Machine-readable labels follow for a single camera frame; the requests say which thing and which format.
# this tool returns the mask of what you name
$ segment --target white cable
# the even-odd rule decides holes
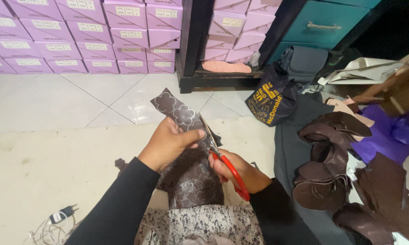
[[[62,215],[64,215],[66,217],[66,221],[67,221],[67,231],[65,231],[65,234],[67,234],[70,231],[70,222],[68,220],[68,217],[65,213],[59,211],[57,213],[60,213]],[[50,214],[47,219],[43,220],[43,222],[37,227],[37,229],[35,231],[30,231],[29,236],[23,241],[22,244],[25,244],[25,242],[31,238],[33,240],[33,244],[37,244],[37,242],[42,242],[45,245],[61,245],[61,239],[59,238],[60,236],[58,236],[58,239],[55,238],[55,235],[53,234],[53,231],[50,231],[50,227],[54,226],[52,224],[52,222],[50,221],[50,216],[53,214]],[[59,235],[61,234],[61,231],[63,231],[62,228],[59,228]],[[44,240],[45,235],[47,235],[53,242],[53,244],[47,243]]]

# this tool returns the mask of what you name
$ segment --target white tiled floor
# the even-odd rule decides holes
[[[159,122],[150,100],[168,88],[206,119],[252,116],[234,88],[180,94],[172,74],[0,75],[0,132]]]

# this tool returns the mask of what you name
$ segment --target mcdonald's bag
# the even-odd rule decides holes
[[[255,92],[245,100],[257,120],[273,127],[297,110],[299,86],[288,81],[277,62],[270,65]]]

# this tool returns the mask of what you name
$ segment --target red scissor handle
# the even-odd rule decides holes
[[[211,152],[212,156],[215,160],[218,159],[218,155]],[[250,200],[250,194],[247,191],[247,188],[245,187],[244,181],[242,180],[241,176],[239,175],[238,171],[235,169],[235,167],[232,165],[232,163],[229,161],[229,159],[226,158],[226,156],[222,156],[220,159],[222,162],[224,162],[224,164],[226,164],[226,166],[229,168],[230,172],[232,173],[232,175],[234,176],[234,178],[236,179],[236,182],[238,182],[238,185],[240,187],[240,189],[233,183],[233,187],[234,190],[236,192],[238,192],[238,194],[241,196],[241,198],[243,198],[246,201]]]

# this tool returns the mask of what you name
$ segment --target scissors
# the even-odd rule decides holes
[[[246,201],[250,200],[250,194],[247,191],[247,188],[245,187],[244,181],[242,180],[241,176],[239,175],[238,171],[235,169],[233,164],[229,161],[229,159],[226,158],[226,156],[222,155],[220,151],[218,150],[217,143],[215,142],[211,130],[209,129],[209,126],[207,126],[207,123],[203,119],[202,115],[200,115],[200,120],[202,121],[202,124],[204,126],[204,129],[206,130],[206,135],[208,138],[211,139],[211,148],[209,149],[210,153],[212,153],[212,156],[215,160],[219,159],[220,161],[224,162],[224,164],[229,168],[230,172],[236,179],[236,182],[238,182],[239,188],[233,183],[234,190],[238,192],[238,194],[241,196]]]

